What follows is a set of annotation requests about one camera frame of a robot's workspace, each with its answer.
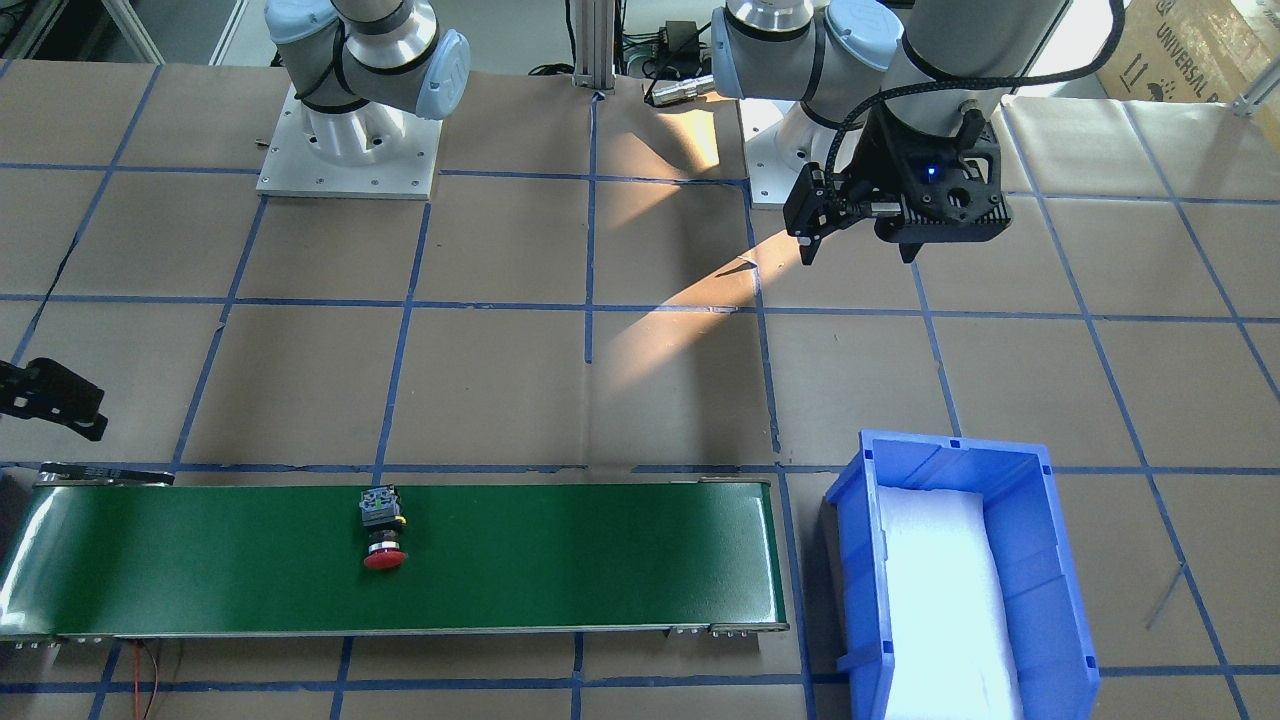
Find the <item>grid floor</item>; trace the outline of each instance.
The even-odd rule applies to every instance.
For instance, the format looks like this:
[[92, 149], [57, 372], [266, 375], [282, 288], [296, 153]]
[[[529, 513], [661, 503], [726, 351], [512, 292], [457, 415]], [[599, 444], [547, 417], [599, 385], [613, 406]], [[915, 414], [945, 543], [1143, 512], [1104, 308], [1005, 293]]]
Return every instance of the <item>grid floor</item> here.
[[[285, 86], [0, 65], [0, 351], [87, 375], [111, 419], [4, 419], [5, 473], [767, 478], [794, 629], [170, 642], [154, 717], [847, 717], [817, 515], [864, 427], [1048, 445], [1094, 717], [1280, 716], [1280, 161], [1252, 126], [1012, 100], [1010, 231], [904, 266], [859, 225], [800, 268], [731, 102], [475, 74], [431, 205], [259, 199]], [[128, 717], [133, 669], [3, 650], [0, 719]]]

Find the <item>white foam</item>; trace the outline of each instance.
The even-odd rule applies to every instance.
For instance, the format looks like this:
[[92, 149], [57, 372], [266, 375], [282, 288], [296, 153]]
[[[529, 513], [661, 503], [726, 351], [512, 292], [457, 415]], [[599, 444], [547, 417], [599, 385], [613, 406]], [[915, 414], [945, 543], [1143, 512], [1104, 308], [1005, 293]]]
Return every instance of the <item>white foam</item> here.
[[982, 495], [879, 487], [893, 683], [888, 720], [1021, 720]]

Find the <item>conveyor belt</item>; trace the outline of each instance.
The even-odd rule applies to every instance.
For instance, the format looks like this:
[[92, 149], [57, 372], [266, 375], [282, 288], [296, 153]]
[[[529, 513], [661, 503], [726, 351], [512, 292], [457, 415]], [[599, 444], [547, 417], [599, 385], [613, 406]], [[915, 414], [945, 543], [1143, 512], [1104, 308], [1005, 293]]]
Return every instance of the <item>conveyor belt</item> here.
[[767, 484], [399, 486], [390, 571], [361, 489], [37, 487], [0, 638], [786, 628]]

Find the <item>cable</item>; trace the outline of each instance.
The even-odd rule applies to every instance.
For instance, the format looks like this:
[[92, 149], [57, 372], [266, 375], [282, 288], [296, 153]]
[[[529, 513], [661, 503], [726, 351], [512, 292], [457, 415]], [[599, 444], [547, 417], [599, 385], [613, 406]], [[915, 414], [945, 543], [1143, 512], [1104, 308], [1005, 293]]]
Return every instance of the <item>cable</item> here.
[[311, 87], [308, 87], [306, 92], [301, 91], [294, 92], [293, 94], [294, 100], [306, 100], [307, 97], [315, 95], [317, 90], [320, 90], [320, 86], [323, 86], [325, 81], [329, 79], [329, 76], [332, 76], [334, 70], [338, 69], [338, 63], [342, 63], [342, 49], [346, 45], [347, 45], [347, 24], [339, 22], [338, 32], [333, 33], [333, 56], [329, 58], [329, 67], [326, 67], [324, 72], [320, 73], [320, 79], [311, 83]]
[[536, 68], [529, 70], [529, 74], [536, 77], [571, 76], [573, 74], [573, 65], [570, 65], [567, 63], [548, 63], [545, 65], [538, 65]]
[[133, 720], [142, 720], [142, 693], [138, 691], [138, 682], [142, 675], [142, 651], [140, 641], [133, 641]]
[[564, 29], [568, 31], [568, 56], [577, 64], [577, 38], [573, 37], [573, 8], [572, 0], [564, 0]]
[[151, 706], [156, 701], [156, 693], [160, 692], [160, 651], [164, 648], [164, 641], [156, 644], [155, 655], [151, 653], [151, 648], [147, 643], [142, 643], [143, 652], [151, 659], [151, 697], [147, 698], [147, 706], [142, 710], [142, 720], [151, 717]]
[[709, 27], [712, 27], [712, 23], [708, 22], [703, 27], [698, 28], [698, 31], [694, 35], [690, 35], [689, 37], [686, 37], [685, 41], [680, 44], [680, 47], [676, 47], [675, 50], [668, 49], [667, 50], [667, 56], [663, 58], [660, 63], [654, 61], [653, 82], [650, 82], [649, 83], [649, 88], [644, 91], [644, 101], [645, 101], [646, 105], [653, 105], [653, 88], [658, 85], [658, 76], [662, 74], [662, 70], [667, 69], [667, 67], [668, 67], [667, 63], [669, 63], [672, 58], [675, 58], [676, 55], [678, 55], [681, 50], [684, 50], [685, 47], [689, 47], [689, 44], [692, 42], [694, 40], [698, 40], [703, 35], [703, 32], [705, 32], [707, 28], [709, 28]]
[[1025, 85], [1051, 85], [1055, 82], [1079, 79], [1098, 72], [1102, 69], [1102, 65], [1111, 59], [1116, 46], [1120, 45], [1120, 35], [1124, 32], [1124, 0], [1107, 1], [1111, 6], [1111, 32], [1107, 35], [1106, 42], [1102, 44], [1102, 49], [1098, 50], [1098, 55], [1088, 65], [1075, 68], [1074, 70], [1050, 73], [1047, 76], [948, 78], [920, 82], [915, 85], [904, 85], [891, 90], [882, 90], [867, 100], [863, 100], [856, 108], [845, 115], [845, 119], [840, 123], [840, 128], [836, 129], [836, 136], [831, 140], [831, 150], [827, 151], [827, 164], [824, 168], [827, 176], [835, 174], [836, 155], [840, 154], [840, 143], [844, 142], [845, 135], [854, 128], [854, 123], [858, 118], [867, 110], [870, 110], [882, 102], [887, 102], [888, 100], [906, 97], [908, 95], [937, 92], [940, 90], [995, 90], [997, 87], [1012, 88], [1023, 87]]

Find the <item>blue plastic bin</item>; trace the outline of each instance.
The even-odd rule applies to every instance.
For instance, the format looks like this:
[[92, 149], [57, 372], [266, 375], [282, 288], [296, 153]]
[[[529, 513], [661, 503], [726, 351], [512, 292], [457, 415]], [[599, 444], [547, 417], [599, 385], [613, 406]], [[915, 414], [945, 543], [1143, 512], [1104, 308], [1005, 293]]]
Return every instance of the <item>blue plastic bin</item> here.
[[983, 496], [1023, 715], [1085, 720], [1101, 679], [1048, 451], [1041, 445], [863, 430], [827, 491], [840, 523], [845, 641], [855, 720], [882, 720], [893, 682], [893, 623], [877, 487]]

